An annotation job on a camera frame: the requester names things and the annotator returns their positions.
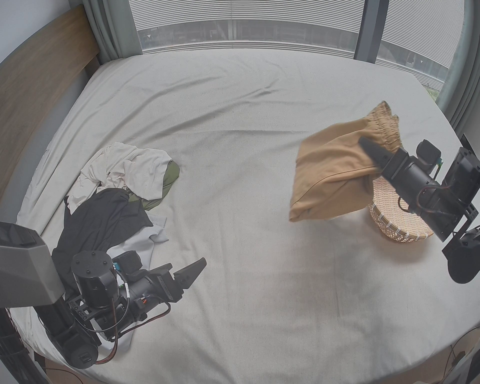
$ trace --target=gray curtain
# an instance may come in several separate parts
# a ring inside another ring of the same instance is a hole
[[[128,0],[69,0],[83,4],[100,47],[100,63],[142,54]]]
[[[461,136],[480,94],[480,0],[465,0],[462,37],[436,100],[457,136]]]

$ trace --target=basket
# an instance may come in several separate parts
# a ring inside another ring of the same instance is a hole
[[[373,203],[370,215],[387,237],[399,242],[412,242],[433,235],[430,227],[416,214],[403,212],[398,207],[398,194],[383,177],[373,181]],[[403,208],[406,203],[400,200]]]

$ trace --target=bed sheet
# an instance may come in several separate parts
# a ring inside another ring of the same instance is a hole
[[[392,242],[367,209],[288,221],[300,142],[382,100],[408,151],[426,138],[452,161],[459,141],[408,73],[263,49],[101,66],[48,146],[18,223],[52,250],[62,199],[98,149],[114,141],[163,149],[181,171],[152,210],[168,218],[170,240],[155,246],[150,266],[208,264],[171,314],[134,331],[128,353],[86,373],[119,384],[369,383],[476,325],[480,277],[454,283],[436,237]],[[63,361],[34,312],[14,316],[34,349]]]

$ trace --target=bed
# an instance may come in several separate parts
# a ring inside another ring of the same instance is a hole
[[[370,383],[475,326],[480,280],[454,283],[437,238],[392,242],[367,209],[288,221],[300,142],[382,100],[400,117],[408,151],[426,138],[450,163],[459,140],[408,73],[268,49],[102,65],[42,157],[18,223],[52,250],[62,199],[98,149],[115,141],[163,149],[181,171],[154,208],[168,218],[169,241],[150,267],[208,264],[168,316],[134,331],[127,353],[85,373],[119,384]],[[29,309],[14,316],[26,343],[64,363]]]

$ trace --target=window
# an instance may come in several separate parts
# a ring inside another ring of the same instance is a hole
[[[376,64],[412,73],[435,100],[463,26],[464,0],[390,0]]]
[[[220,47],[353,58],[363,0],[130,0],[144,53]]]

